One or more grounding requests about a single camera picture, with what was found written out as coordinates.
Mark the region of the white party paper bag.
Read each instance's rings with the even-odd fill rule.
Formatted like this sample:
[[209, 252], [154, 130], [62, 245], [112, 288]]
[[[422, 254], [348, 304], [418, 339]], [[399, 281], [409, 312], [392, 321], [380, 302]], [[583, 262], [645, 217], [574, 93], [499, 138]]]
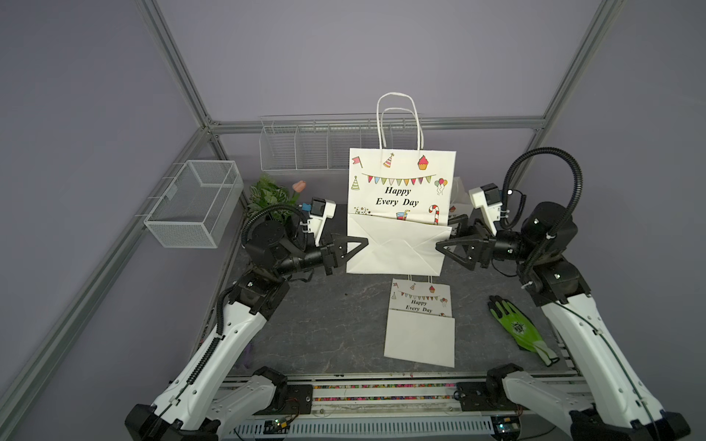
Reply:
[[384, 356], [445, 368], [455, 366], [450, 286], [431, 280], [392, 280]]

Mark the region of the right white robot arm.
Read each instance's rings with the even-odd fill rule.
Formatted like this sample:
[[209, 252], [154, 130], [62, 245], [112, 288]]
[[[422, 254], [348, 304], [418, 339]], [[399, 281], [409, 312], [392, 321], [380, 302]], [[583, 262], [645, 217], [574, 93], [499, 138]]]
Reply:
[[563, 340], [588, 385], [573, 398], [515, 365], [488, 373], [490, 391], [538, 413], [574, 440], [679, 440], [691, 434], [632, 369], [603, 322], [588, 284], [563, 255], [578, 229], [568, 209], [540, 203], [520, 231], [492, 233], [482, 220], [450, 220], [456, 231], [439, 252], [469, 270], [494, 260], [517, 263], [518, 280]]

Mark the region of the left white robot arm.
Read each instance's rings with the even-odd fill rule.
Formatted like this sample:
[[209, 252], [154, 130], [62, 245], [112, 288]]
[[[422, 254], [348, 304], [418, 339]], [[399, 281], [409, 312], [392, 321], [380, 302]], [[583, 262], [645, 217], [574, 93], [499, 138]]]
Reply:
[[182, 372], [151, 404], [137, 404], [125, 420], [134, 440], [219, 440], [249, 417], [287, 405], [287, 378], [262, 367], [224, 396], [230, 370], [267, 324], [290, 289], [291, 275], [323, 268], [332, 274], [367, 245], [361, 237], [334, 234], [327, 244], [297, 246], [275, 220], [244, 229], [251, 262], [218, 298], [215, 325]]

